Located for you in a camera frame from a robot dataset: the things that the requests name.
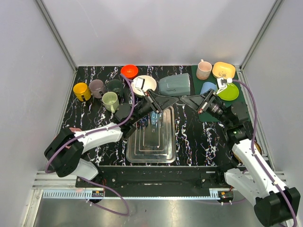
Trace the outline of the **blue butterfly mug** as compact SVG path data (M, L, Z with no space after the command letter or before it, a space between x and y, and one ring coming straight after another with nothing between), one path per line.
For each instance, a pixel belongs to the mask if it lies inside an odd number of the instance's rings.
M156 125L158 121L162 118L162 113L157 113L155 111L149 114L150 121L152 125Z

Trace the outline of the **grey blue faceted mug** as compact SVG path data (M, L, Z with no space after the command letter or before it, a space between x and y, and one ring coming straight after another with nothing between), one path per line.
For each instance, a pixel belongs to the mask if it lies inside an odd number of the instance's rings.
M163 96L189 96L190 91L188 73L167 76L159 80L159 93Z

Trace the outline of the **dark green mug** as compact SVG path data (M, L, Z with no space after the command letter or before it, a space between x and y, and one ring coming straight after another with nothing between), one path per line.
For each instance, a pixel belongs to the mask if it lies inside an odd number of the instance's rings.
M119 97L124 95L124 86L120 80L113 79L108 82L107 89L109 92L115 92Z

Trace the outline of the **light green mug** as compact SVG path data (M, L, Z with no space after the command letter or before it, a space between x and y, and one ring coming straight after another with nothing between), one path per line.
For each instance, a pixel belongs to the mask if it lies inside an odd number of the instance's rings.
M102 97L104 107L111 113L115 113L119 106L118 96L115 92L106 92Z

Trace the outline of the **mauve grey mug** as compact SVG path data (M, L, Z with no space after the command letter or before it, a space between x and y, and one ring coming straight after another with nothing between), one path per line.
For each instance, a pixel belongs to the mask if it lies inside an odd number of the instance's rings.
M89 88L91 90L92 95L97 99L101 99L102 96L106 93L104 82L100 79L95 79L91 81L89 84Z

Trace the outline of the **dark blue mug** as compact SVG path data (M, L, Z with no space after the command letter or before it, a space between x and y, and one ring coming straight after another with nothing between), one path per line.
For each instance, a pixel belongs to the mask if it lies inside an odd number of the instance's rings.
M136 127L138 129L144 129L148 126L149 124L149 118L148 117L145 117L145 118L142 118L140 119L137 123L136 123Z

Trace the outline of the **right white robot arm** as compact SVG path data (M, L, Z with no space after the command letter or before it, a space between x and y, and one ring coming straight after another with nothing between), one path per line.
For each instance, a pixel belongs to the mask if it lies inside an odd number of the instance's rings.
M230 185L238 190L253 206L263 226L271 227L290 219L297 226L301 195L277 176L254 147L246 104L237 101L226 106L212 89L203 95L183 96L180 100L198 114L206 112L224 125L227 144L250 174L247 178L233 165L222 167L215 175L216 184L222 188Z

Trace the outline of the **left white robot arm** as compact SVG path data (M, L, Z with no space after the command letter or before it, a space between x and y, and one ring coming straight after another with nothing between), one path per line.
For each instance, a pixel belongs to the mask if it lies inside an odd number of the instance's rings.
M48 160L45 172L55 172L59 177L79 176L85 178L91 187L98 187L102 183L102 175L82 155L95 147L129 138L135 131L136 122L152 111L163 112L178 100L178 97L159 95L148 89L138 106L120 104L115 111L114 122L87 131L62 129L44 152Z

